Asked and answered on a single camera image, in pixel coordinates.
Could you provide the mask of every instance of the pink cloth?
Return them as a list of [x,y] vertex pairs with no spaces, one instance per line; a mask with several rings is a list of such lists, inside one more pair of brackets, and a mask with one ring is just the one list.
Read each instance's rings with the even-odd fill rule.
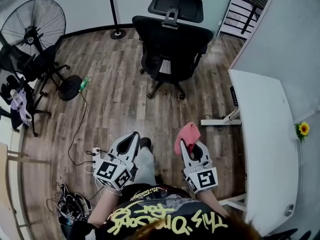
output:
[[174,144],[174,152],[177,156],[181,156],[180,141],[184,140],[189,152],[191,153],[194,149],[196,141],[200,138],[201,134],[197,126],[193,122],[187,123],[176,137]]

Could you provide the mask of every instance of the desk control panel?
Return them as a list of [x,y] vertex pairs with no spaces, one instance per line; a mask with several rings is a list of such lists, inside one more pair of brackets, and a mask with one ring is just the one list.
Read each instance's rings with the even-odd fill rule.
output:
[[233,105],[235,107],[239,107],[235,88],[233,86],[230,87],[230,92],[231,92],[231,96],[232,96]]

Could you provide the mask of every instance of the doorway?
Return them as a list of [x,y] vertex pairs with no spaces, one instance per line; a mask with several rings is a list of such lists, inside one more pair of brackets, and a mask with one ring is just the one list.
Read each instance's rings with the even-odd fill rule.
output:
[[268,0],[230,0],[218,34],[247,40]]

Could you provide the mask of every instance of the wooden floor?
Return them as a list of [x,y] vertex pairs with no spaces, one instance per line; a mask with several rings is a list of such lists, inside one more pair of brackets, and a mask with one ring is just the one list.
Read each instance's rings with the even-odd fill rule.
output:
[[[234,110],[230,94],[228,67],[243,45],[243,41],[221,35],[213,40],[192,78],[181,82],[185,100],[169,84],[163,85],[154,99],[147,98],[152,88],[148,74],[140,74],[142,43],[134,29],[127,29],[121,40],[110,39],[109,31],[98,31],[67,38],[57,60],[71,66],[63,69],[64,76],[90,78],[83,95],[88,102],[84,121],[70,150],[76,163],[90,161],[85,154],[93,147],[108,149],[111,143],[132,131],[149,137],[153,143],[156,173],[164,183],[188,190],[181,170],[181,157],[174,154],[177,134],[185,124],[211,115],[225,116]],[[37,117],[39,137],[31,129],[25,133],[23,152],[30,158],[47,160],[50,165],[24,164],[23,194],[28,220],[34,222],[34,239],[63,239],[57,215],[46,207],[46,199],[54,197],[57,186],[66,183],[69,190],[91,198],[97,187],[85,165],[75,166],[68,158],[68,148],[85,110],[80,95],[71,101],[59,99],[52,82],[45,87],[49,93],[40,104],[52,117]],[[239,156],[239,126],[202,129],[200,140],[207,145],[213,165],[217,168],[219,185],[214,189],[218,199],[229,198],[245,191],[244,170]],[[95,205],[100,194],[92,199]]]

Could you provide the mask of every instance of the yellow flower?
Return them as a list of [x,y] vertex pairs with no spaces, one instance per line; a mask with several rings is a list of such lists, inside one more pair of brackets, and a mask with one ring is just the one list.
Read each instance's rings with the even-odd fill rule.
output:
[[299,130],[303,136],[307,136],[310,130],[309,124],[307,124],[306,122],[302,122],[299,126]]

